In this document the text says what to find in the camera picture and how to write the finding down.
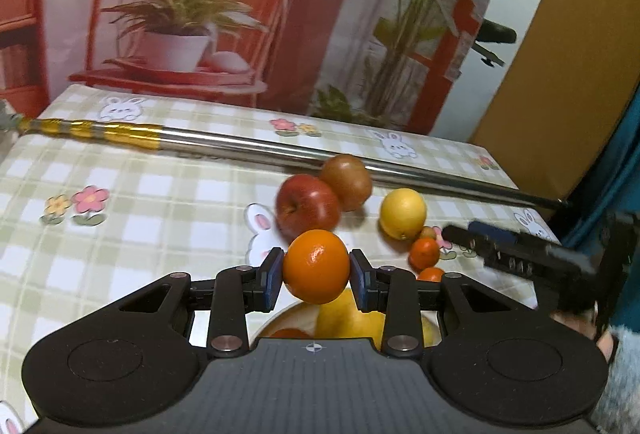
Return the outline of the fuzzy grey sleeve forearm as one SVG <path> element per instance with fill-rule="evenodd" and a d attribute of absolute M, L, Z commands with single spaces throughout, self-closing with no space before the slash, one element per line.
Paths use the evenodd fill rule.
<path fill-rule="evenodd" d="M 600 341 L 611 347 L 608 383 L 591 415 L 607 433 L 639 432 L 639 333 L 624 326 L 612 327 Z"/>

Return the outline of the person's right hand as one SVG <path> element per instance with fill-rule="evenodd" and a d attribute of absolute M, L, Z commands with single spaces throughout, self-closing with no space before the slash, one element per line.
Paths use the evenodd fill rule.
<path fill-rule="evenodd" d="M 596 325 L 593 324 L 590 319 L 582 316 L 553 312 L 550 317 L 558 323 L 579 332 L 583 336 L 586 336 L 589 340 L 596 343 L 604 358 L 608 362 L 611 362 L 611 359 L 616 350 L 617 340 L 614 338 L 610 330 L 599 333 Z"/>

